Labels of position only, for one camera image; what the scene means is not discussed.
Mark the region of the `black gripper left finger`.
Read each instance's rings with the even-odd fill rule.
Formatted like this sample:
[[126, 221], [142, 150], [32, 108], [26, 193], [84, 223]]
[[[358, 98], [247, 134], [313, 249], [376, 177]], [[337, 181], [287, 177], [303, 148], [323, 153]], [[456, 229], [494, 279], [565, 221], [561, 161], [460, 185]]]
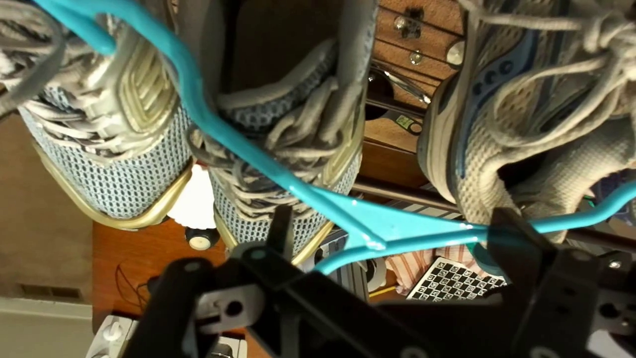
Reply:
[[243, 279], [297, 279], [303, 271], [293, 263], [293, 207], [279, 205], [267, 239], [239, 245], [233, 265]]

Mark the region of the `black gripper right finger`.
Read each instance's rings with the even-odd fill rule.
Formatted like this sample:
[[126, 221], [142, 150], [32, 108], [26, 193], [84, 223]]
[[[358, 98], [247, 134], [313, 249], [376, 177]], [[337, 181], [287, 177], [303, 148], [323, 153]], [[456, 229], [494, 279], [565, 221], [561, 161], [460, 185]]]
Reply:
[[503, 313], [593, 313], [601, 263], [587, 251], [561, 247], [509, 209], [488, 229], [488, 253], [509, 281], [488, 297]]

